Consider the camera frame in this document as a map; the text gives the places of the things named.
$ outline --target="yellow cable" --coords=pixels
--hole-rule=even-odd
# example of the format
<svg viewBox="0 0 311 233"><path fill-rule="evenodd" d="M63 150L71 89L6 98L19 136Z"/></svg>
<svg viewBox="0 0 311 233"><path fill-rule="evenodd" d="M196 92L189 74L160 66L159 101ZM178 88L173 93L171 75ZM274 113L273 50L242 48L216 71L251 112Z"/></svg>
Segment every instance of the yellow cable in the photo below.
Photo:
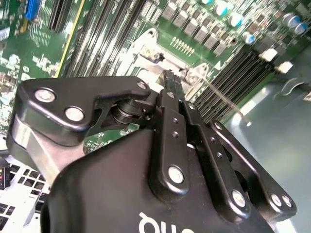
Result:
<svg viewBox="0 0 311 233"><path fill-rule="evenodd" d="M58 71L57 71L57 73L56 73L56 75L55 75L56 78L58 78L59 72L60 72L60 70L61 70L61 68L62 68L64 59L65 59L65 57L66 57L67 50L68 50L68 48L69 48L70 41L71 41L72 36L73 36L73 32L74 32L74 30L75 30L75 28L76 28L76 26L77 26L78 19L79 19L79 16L80 16L80 14L81 14L81 11L82 11L84 2L85 2L85 0L82 0L82 1L81 1L80 7L79 7L79 10L78 10L78 13L77 13L77 17L76 17L76 19L74 20L72 31L71 31L71 33L70 33L70 35L69 35L69 39L68 39L68 42L67 42L67 44L66 44L66 47L65 47L65 50L64 50L62 59L60 60L60 63L59 63L59 69L58 69Z"/></svg>

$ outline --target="blue connector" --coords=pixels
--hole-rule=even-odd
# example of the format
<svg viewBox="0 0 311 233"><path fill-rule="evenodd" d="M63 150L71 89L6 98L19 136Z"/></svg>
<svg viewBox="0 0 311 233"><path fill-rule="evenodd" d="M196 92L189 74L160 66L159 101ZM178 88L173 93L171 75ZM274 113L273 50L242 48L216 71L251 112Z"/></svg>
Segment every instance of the blue connector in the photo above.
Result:
<svg viewBox="0 0 311 233"><path fill-rule="evenodd" d="M25 14L25 17L28 20L34 20L37 18L38 11L40 8L40 0L29 0L28 1L28 6L27 6L27 12Z"/></svg>

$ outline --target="capacitor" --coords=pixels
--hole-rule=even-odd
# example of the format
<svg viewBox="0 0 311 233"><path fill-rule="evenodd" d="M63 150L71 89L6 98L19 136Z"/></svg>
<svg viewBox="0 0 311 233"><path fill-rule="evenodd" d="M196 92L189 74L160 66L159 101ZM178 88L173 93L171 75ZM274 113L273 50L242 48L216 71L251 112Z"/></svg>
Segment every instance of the capacitor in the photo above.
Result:
<svg viewBox="0 0 311 233"><path fill-rule="evenodd" d="M294 33L296 35L301 35L308 29L308 25L306 23L299 23L295 28L294 28Z"/></svg>
<svg viewBox="0 0 311 233"><path fill-rule="evenodd" d="M212 3L213 2L213 0L202 0L202 3L203 4L210 4L210 3Z"/></svg>
<svg viewBox="0 0 311 233"><path fill-rule="evenodd" d="M218 1L215 3L213 10L217 15L223 16L228 12L228 4L225 1Z"/></svg>
<svg viewBox="0 0 311 233"><path fill-rule="evenodd" d="M252 45L256 41L255 36L249 32L244 32L242 34L242 39L243 39L244 43L247 45Z"/></svg>
<svg viewBox="0 0 311 233"><path fill-rule="evenodd" d="M232 27L239 27L241 26L243 21L243 16L233 12L229 15L228 17L228 23L232 26Z"/></svg>
<svg viewBox="0 0 311 233"><path fill-rule="evenodd" d="M284 15L282 23L286 27L294 28L297 27L297 25L300 23L300 17L295 15L294 13L288 13Z"/></svg>

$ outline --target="motherboard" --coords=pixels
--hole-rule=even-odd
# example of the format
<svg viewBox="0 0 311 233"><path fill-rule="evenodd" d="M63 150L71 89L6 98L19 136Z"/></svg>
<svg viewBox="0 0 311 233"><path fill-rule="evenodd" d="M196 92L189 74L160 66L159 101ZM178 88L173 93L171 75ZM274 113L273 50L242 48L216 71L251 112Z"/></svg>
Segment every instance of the motherboard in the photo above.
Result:
<svg viewBox="0 0 311 233"><path fill-rule="evenodd" d="M3 133L24 80L136 75L160 91L164 70L222 120L232 109L208 83L239 104L311 42L308 0L1 0L0 22ZM135 129L92 136L87 151Z"/></svg>

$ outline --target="round bolt head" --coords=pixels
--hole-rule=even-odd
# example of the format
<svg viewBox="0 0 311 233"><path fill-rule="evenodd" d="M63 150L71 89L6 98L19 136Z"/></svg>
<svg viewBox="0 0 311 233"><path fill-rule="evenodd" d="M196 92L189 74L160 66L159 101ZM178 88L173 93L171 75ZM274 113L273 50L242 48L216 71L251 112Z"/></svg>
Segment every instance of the round bolt head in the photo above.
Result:
<svg viewBox="0 0 311 233"><path fill-rule="evenodd" d="M169 97L171 97L172 99L175 98L175 95L174 95L172 92L168 92L167 95L168 95Z"/></svg>
<svg viewBox="0 0 311 233"><path fill-rule="evenodd" d="M217 122L215 122L215 126L218 130L222 130L223 128L220 126L220 124L218 124Z"/></svg>
<svg viewBox="0 0 311 233"><path fill-rule="evenodd" d="M232 197L233 197L233 200L235 201L235 203L239 207L245 207L245 205L246 205L245 198L243 197L243 195L238 190L232 191Z"/></svg>
<svg viewBox="0 0 311 233"><path fill-rule="evenodd" d="M144 84L142 81L137 82L137 86L139 86L141 89L146 89L146 84Z"/></svg>
<svg viewBox="0 0 311 233"><path fill-rule="evenodd" d="M65 115L68 117L69 120L73 121L80 121L84 118L84 113L75 107L70 107L66 109Z"/></svg>
<svg viewBox="0 0 311 233"><path fill-rule="evenodd" d="M291 203L291 200L287 197L287 196L282 196L282 199L283 201L285 202L285 204L288 206L288 207L292 207L292 203Z"/></svg>
<svg viewBox="0 0 311 233"><path fill-rule="evenodd" d="M280 198L278 198L277 195L272 194L272 195L271 195L271 199L272 199L273 203L274 203L275 205L277 205L278 207L281 207L281 206L282 206L282 202L281 202Z"/></svg>
<svg viewBox="0 0 311 233"><path fill-rule="evenodd" d="M189 103L188 105L191 109L195 110L195 106L192 103Z"/></svg>
<svg viewBox="0 0 311 233"><path fill-rule="evenodd" d="M169 172L170 179L174 183L182 183L184 181L184 175L179 168L177 168L175 166L171 166L171 167L169 167L168 172Z"/></svg>
<svg viewBox="0 0 311 233"><path fill-rule="evenodd" d="M50 103L55 100L55 95L52 91L40 89L35 92L37 100L45 103Z"/></svg>

